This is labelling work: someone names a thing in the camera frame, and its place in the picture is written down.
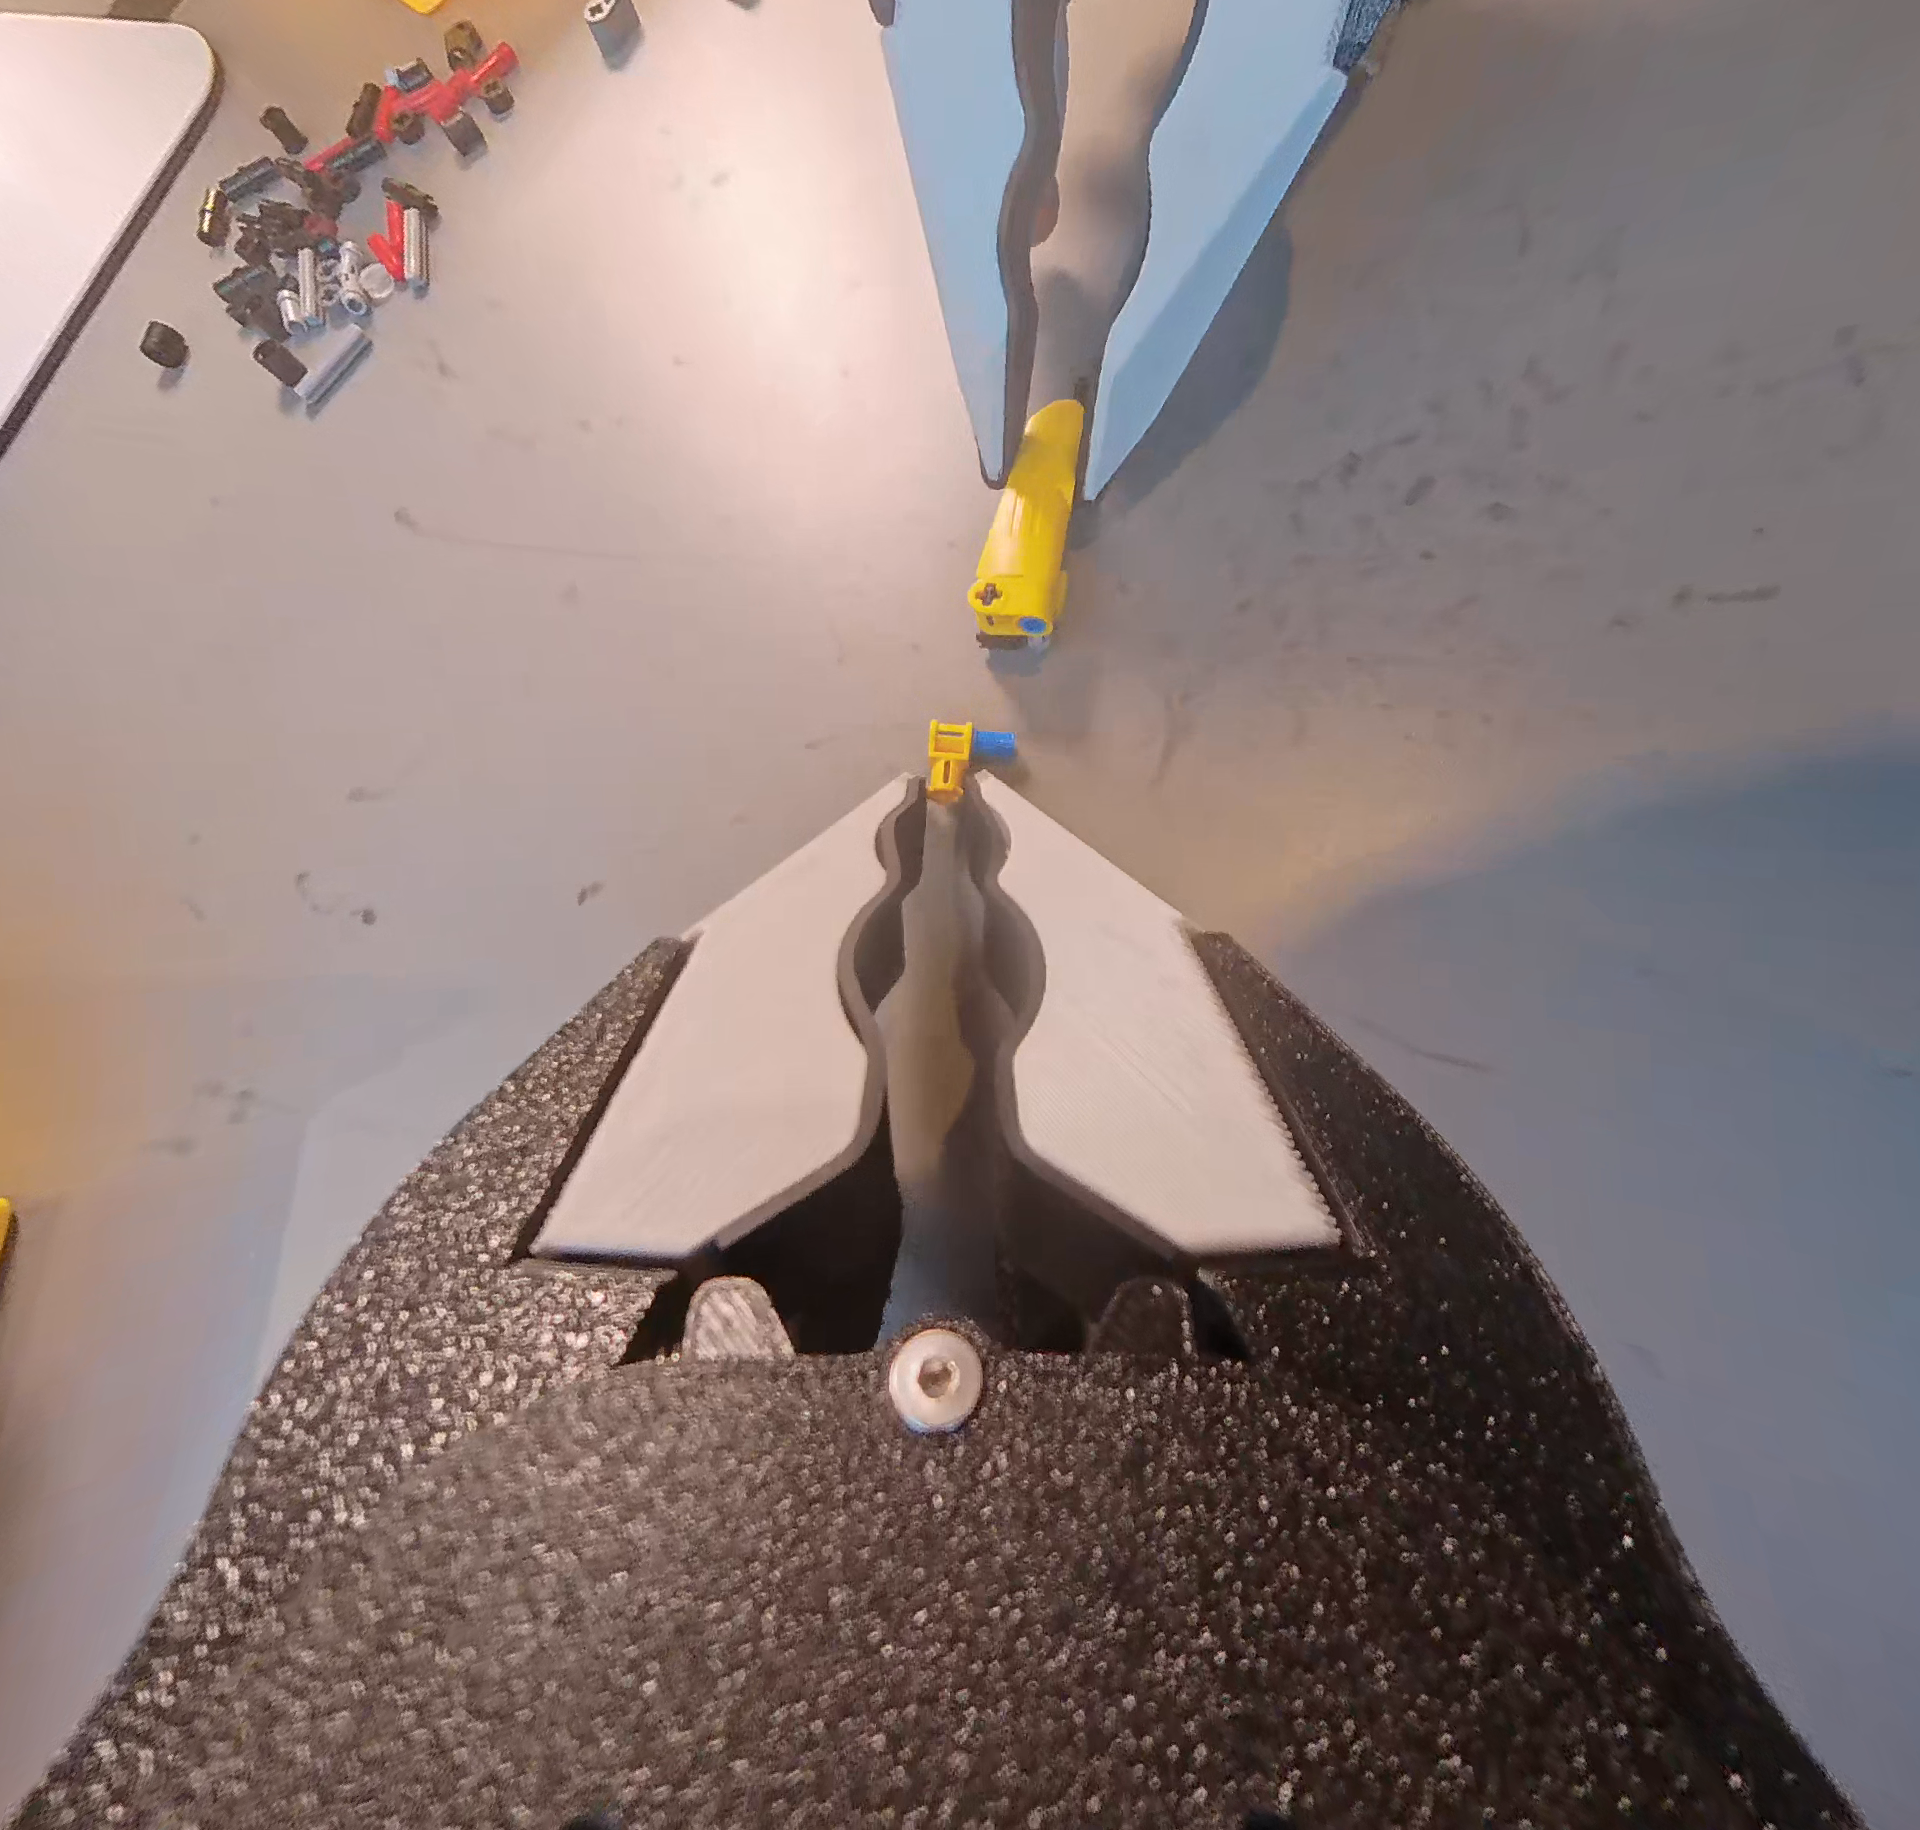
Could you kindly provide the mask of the white book stand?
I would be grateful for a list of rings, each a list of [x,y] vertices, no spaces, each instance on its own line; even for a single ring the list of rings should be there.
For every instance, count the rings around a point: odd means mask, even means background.
[[[4,447],[204,136],[221,68],[176,20],[4,14]]]

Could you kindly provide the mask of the pile of loose building pieces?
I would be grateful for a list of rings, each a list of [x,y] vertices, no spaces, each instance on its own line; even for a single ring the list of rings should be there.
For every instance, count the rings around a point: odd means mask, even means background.
[[[442,203],[402,153],[435,147],[459,167],[485,158],[485,126],[514,111],[514,76],[511,42],[455,20],[442,63],[366,80],[334,140],[264,110],[273,153],[204,189],[195,242],[218,258],[215,301],[283,407],[319,415],[372,359],[380,308],[432,290]]]

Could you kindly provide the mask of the grey desk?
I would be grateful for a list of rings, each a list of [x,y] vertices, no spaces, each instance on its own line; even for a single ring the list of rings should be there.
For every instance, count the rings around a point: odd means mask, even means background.
[[[395,1179],[941,713],[1445,1133],[1916,1826],[1916,0],[1413,0],[1036,665],[865,0],[587,2],[459,0],[519,110],[308,418],[195,195],[438,24],[179,0],[4,453],[4,1811]]]

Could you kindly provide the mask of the yellow curved claw piece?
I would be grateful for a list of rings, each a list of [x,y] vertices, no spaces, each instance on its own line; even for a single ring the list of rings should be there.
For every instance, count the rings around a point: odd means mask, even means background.
[[[1043,405],[1021,428],[977,578],[986,572],[1064,570],[1089,412],[1077,398]]]

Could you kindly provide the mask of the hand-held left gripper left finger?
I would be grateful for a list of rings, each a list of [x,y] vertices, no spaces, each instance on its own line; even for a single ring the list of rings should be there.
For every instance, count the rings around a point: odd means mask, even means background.
[[[892,776],[682,946],[567,1148],[534,1255],[684,1269],[849,1168],[885,1110],[920,781]]]

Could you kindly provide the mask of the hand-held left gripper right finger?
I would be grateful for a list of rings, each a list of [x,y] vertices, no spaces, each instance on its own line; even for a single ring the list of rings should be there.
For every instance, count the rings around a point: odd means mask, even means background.
[[[1168,1260],[1340,1247],[1187,918],[998,776],[970,782],[970,864],[1016,1164]]]

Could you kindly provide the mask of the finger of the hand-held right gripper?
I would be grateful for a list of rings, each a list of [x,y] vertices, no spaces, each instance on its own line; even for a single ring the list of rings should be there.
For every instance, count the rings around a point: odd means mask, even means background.
[[[881,50],[953,378],[986,486],[1027,422],[1033,226],[1054,126],[1043,0],[881,0]]]
[[[1144,222],[1099,353],[1083,495],[1140,447],[1284,203],[1344,73],[1351,0],[1194,0],[1144,140]]]

